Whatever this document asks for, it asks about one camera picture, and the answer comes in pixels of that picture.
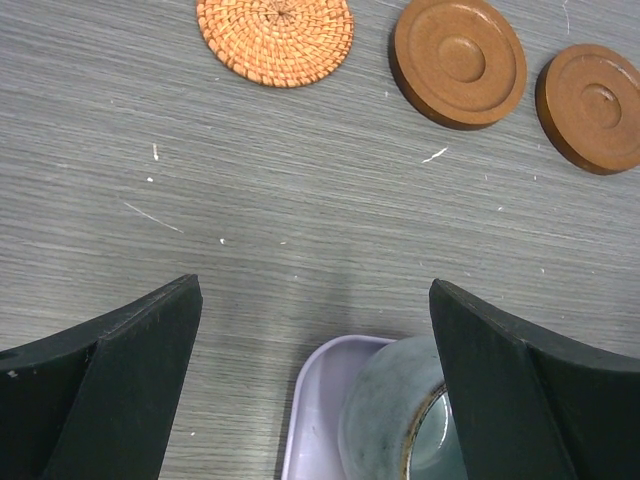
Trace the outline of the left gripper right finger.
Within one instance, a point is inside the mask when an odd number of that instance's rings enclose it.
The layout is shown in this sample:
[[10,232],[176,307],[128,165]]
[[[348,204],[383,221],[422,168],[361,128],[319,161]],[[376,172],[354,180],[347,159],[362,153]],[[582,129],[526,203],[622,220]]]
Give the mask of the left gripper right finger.
[[638,359],[440,279],[429,307],[469,478],[638,478]]

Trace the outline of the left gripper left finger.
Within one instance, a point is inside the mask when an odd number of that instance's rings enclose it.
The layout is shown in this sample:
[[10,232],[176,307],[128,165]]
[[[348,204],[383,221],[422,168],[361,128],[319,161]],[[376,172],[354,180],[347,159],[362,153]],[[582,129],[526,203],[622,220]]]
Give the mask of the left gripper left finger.
[[2,351],[2,478],[158,478],[202,305],[184,275]]

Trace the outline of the brown wooden coaster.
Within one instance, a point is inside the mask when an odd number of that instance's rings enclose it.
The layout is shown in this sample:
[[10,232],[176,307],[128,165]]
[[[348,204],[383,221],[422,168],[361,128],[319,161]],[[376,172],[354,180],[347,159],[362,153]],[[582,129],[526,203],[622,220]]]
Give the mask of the brown wooden coaster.
[[508,116],[527,82],[518,36],[486,1],[409,2],[393,28],[389,61],[409,103],[458,130],[486,128]]
[[598,175],[639,165],[639,71],[617,52],[565,48],[540,72],[535,103],[545,134],[574,165]]

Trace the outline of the woven rattan coaster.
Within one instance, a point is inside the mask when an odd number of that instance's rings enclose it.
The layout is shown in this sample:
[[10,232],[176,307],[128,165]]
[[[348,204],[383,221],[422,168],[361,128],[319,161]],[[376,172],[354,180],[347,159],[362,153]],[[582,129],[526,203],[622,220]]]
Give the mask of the woven rattan coaster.
[[275,88],[330,75],[349,54],[355,30],[345,1],[205,0],[196,3],[196,19],[221,63]]

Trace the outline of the grey-green ceramic mug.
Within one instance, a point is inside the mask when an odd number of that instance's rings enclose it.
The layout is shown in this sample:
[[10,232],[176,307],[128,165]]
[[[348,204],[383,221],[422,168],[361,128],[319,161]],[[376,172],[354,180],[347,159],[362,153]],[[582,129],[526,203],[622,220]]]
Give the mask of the grey-green ceramic mug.
[[467,477],[436,342],[393,342],[366,363],[342,408],[338,444],[348,479]]

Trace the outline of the lavender plastic tray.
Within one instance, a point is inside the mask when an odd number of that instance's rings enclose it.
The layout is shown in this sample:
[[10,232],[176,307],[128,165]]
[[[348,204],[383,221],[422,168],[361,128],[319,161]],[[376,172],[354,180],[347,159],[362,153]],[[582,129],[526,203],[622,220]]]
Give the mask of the lavender plastic tray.
[[339,453],[340,414],[356,376],[393,342],[342,336],[309,357],[296,382],[282,479],[348,479]]

